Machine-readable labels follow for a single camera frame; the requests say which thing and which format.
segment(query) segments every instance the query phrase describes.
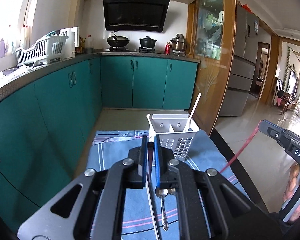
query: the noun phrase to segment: spoon handle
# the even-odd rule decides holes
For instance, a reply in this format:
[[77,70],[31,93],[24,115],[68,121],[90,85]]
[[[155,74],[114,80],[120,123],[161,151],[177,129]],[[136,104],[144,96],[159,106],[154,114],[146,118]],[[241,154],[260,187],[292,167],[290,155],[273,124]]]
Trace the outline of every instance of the spoon handle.
[[164,209],[164,200],[163,200],[162,196],[161,196],[161,215],[162,215],[162,227],[163,227],[163,230],[164,231],[168,231],[169,225],[168,225],[166,211]]

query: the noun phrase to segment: ceiling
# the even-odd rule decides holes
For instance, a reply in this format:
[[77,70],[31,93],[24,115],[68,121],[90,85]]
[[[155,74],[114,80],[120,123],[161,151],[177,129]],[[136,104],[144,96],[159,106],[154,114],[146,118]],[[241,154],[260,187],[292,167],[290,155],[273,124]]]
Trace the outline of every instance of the ceiling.
[[300,0],[239,0],[279,36],[300,40]]

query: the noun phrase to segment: range hood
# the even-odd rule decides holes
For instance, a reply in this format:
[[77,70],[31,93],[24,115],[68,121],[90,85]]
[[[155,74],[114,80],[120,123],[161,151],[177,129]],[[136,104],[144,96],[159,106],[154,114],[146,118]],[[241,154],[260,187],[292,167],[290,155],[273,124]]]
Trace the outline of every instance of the range hood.
[[162,32],[170,0],[103,0],[107,31]]

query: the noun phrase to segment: tiled floor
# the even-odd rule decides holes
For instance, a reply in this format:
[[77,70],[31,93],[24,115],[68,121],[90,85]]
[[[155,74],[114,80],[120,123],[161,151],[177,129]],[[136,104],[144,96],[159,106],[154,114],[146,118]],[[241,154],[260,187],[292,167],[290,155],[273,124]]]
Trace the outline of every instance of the tiled floor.
[[82,173],[87,164],[89,150],[96,131],[120,131],[120,130],[149,130],[147,114],[184,114],[185,111],[167,110],[125,110],[103,109],[91,134],[87,140],[81,158],[79,160],[74,178]]
[[[260,120],[268,120],[300,135],[300,118],[291,110],[280,115],[277,107],[269,107],[249,95],[243,115],[220,117],[216,129],[234,153],[243,146]],[[278,212],[294,163],[276,141],[258,132],[238,158],[260,192],[269,212]]]

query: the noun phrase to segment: human hand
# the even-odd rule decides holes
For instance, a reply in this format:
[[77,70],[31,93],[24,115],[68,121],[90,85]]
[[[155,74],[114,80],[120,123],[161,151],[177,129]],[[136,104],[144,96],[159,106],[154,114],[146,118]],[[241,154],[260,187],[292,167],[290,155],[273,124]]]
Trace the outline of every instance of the human hand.
[[[290,179],[288,182],[288,185],[286,187],[286,191],[283,195],[283,201],[287,201],[288,199],[292,198],[293,196],[293,189],[297,185],[297,176],[300,171],[300,166],[297,164],[295,166],[291,167],[290,170]],[[295,212],[292,214],[292,216],[289,219],[289,222],[295,222],[300,217],[300,205],[297,207]]]

